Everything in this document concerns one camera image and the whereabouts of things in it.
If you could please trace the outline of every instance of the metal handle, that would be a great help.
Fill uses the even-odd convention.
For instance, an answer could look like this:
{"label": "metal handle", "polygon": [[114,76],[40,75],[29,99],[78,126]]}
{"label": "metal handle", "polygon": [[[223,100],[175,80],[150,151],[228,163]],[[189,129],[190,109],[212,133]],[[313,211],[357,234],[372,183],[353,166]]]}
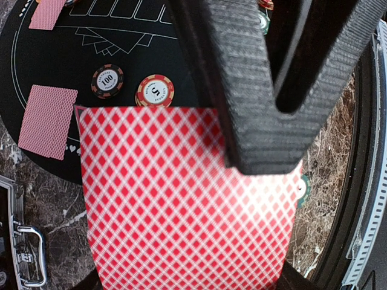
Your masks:
{"label": "metal handle", "polygon": [[47,283],[47,267],[46,267],[46,258],[44,255],[44,237],[41,234],[41,232],[35,227],[31,227],[28,225],[18,225],[16,229],[20,233],[35,234],[39,238],[38,259],[39,259],[39,267],[42,273],[42,279],[37,281],[24,281],[23,285],[25,287],[32,287],[32,288],[42,287]]}

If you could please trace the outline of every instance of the red diamond pattern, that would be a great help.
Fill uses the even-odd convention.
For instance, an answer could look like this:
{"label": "red diamond pattern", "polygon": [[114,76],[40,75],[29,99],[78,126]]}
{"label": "red diamond pattern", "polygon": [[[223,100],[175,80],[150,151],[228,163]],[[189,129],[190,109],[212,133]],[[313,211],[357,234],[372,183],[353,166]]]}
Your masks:
{"label": "red diamond pattern", "polygon": [[275,288],[301,164],[286,178],[226,169],[213,109],[92,108],[80,132],[105,290]]}

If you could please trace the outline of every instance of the red poker chip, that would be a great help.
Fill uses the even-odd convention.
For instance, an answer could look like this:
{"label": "red poker chip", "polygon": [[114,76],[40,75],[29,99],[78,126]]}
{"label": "red poker chip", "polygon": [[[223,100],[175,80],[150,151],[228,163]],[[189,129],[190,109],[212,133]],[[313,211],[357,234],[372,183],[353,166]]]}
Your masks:
{"label": "red poker chip", "polygon": [[172,104],[175,87],[169,78],[154,74],[145,78],[136,93],[136,103],[143,107],[164,107]]}

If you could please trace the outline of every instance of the poker chip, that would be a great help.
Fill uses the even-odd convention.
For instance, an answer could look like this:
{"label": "poker chip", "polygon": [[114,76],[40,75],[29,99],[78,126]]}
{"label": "poker chip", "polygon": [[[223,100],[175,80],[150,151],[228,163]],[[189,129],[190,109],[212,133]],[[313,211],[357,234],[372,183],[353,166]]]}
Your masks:
{"label": "poker chip", "polygon": [[169,78],[154,74],[145,78],[136,93],[136,104],[142,107],[164,107],[171,105],[175,87]]}
{"label": "poker chip", "polygon": [[117,65],[104,65],[93,75],[91,90],[102,99],[115,96],[123,86],[123,71]]}
{"label": "poker chip", "polygon": [[268,33],[268,28],[270,26],[270,18],[262,11],[258,11],[258,16],[259,16],[261,29],[264,35],[266,35]]}
{"label": "poker chip", "polygon": [[65,7],[72,7],[78,1],[79,0],[66,0]]}
{"label": "poker chip", "polygon": [[310,181],[309,178],[306,175],[301,176],[300,184],[299,184],[299,190],[298,190],[298,203],[297,208],[302,208],[305,203],[309,200],[310,197]]}
{"label": "poker chip", "polygon": [[267,10],[274,9],[274,3],[272,0],[259,0],[258,4],[259,4],[259,6],[261,6],[262,8],[265,8]]}

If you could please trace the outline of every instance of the circular table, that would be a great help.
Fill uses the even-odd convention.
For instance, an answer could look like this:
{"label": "circular table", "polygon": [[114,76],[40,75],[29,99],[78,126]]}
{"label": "circular table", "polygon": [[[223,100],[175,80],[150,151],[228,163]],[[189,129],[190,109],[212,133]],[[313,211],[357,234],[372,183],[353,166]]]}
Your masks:
{"label": "circular table", "polygon": [[[164,2],[82,0],[63,8],[53,31],[28,28],[36,7],[36,1],[19,0],[0,37],[0,115],[15,142],[33,85],[76,89],[76,105],[84,107],[135,106],[141,81],[162,74],[175,86],[172,106],[209,106],[197,95]],[[91,79],[110,63],[123,70],[124,85],[117,96],[101,100]],[[52,174],[81,184],[79,148],[73,114],[63,161],[24,152]]]}

